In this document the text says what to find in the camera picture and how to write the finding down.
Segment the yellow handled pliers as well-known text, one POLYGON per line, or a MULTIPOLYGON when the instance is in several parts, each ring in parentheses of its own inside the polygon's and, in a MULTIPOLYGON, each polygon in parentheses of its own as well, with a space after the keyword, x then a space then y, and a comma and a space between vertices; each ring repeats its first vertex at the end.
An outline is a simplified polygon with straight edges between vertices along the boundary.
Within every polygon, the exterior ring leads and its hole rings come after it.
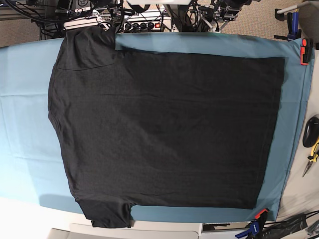
POLYGON ((318 157, 319 157, 319 140, 317 139, 316 143, 312 146, 310 155, 308 156, 308 163, 302 174, 302 177, 304 177, 308 173, 312 165, 317 162, 318 157))

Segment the black computer mouse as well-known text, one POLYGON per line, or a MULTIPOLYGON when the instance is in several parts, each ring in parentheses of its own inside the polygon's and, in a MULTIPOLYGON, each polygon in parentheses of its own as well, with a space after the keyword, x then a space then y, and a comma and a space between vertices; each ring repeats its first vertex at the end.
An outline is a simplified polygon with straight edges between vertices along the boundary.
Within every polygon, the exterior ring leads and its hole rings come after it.
POLYGON ((303 146, 310 148, 314 146, 319 137, 319 119, 317 117, 311 117, 305 127, 303 135, 303 146))

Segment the orange blue spring clamp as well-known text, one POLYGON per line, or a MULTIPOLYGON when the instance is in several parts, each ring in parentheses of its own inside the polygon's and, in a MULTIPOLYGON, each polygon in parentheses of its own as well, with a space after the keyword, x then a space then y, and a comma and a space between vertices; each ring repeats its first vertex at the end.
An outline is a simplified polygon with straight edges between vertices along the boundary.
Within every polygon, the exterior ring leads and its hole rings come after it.
POLYGON ((249 224, 248 229, 244 232, 241 232, 235 237, 237 239, 257 239, 260 237, 260 233, 262 232, 264 225, 268 218, 268 208, 264 208, 260 211, 256 216, 255 219, 249 224))

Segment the teal table cloth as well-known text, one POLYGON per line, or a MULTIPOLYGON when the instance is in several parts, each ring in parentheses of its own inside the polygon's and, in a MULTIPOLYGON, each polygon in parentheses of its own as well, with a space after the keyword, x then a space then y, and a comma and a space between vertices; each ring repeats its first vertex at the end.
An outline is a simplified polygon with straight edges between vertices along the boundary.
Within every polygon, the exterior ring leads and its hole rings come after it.
MULTIPOLYGON (((48 119, 47 94, 62 39, 0 50, 0 195, 43 207, 81 213, 70 194, 59 142, 48 119)), ((303 132, 308 100, 318 96, 319 53, 300 63, 301 41, 274 41, 221 33, 129 33, 117 48, 156 52, 208 53, 236 57, 284 57, 281 106, 264 183, 252 210, 134 206, 138 221, 228 223, 250 221, 264 208, 276 219, 303 132)))

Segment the white power strip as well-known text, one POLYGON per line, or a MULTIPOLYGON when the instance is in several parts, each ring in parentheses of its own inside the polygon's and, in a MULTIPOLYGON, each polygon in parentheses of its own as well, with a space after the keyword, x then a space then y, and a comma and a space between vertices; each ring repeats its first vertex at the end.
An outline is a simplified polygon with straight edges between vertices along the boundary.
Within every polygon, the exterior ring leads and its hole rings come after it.
POLYGON ((168 16, 126 16, 124 20, 120 18, 111 19, 110 17, 87 17, 79 18, 63 24, 65 30, 77 28, 100 26, 105 30, 112 26, 119 27, 119 32, 165 32, 176 31, 172 24, 172 20, 168 16))

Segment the black T-shirt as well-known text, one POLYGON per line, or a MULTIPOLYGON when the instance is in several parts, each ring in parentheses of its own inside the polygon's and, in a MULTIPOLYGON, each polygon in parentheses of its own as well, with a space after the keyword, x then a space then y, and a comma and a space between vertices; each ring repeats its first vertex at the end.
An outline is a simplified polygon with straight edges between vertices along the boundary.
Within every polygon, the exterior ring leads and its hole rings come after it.
POLYGON ((85 217, 127 228, 135 205, 255 208, 284 67, 283 57, 117 50, 114 29, 68 32, 48 117, 85 217))

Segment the orange black clamp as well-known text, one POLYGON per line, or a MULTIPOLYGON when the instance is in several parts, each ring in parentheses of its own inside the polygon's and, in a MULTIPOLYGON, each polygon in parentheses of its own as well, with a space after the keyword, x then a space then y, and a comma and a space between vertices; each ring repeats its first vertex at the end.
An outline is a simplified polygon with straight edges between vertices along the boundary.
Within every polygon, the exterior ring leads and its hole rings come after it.
POLYGON ((300 62, 301 65, 308 65, 313 52, 313 40, 311 38, 303 38, 301 45, 300 62))

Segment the black plastic bag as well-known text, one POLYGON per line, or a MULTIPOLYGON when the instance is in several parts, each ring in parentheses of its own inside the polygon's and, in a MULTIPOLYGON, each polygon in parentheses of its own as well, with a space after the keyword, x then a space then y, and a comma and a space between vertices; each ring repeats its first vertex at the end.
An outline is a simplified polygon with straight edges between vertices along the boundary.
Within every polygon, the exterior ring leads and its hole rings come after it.
POLYGON ((284 222, 266 227, 261 232, 259 239, 282 239, 285 236, 302 231, 308 227, 306 214, 299 214, 284 222))

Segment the blue black bar clamp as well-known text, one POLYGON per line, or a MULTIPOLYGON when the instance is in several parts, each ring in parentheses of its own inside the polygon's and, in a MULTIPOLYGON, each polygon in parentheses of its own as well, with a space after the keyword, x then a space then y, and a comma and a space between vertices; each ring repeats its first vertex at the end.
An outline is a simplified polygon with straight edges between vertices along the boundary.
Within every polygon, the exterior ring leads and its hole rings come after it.
POLYGON ((293 41, 301 38, 302 30, 299 29, 299 12, 288 12, 286 15, 284 13, 278 14, 280 9, 275 9, 275 18, 279 21, 287 21, 288 34, 287 36, 274 35, 275 39, 293 41))

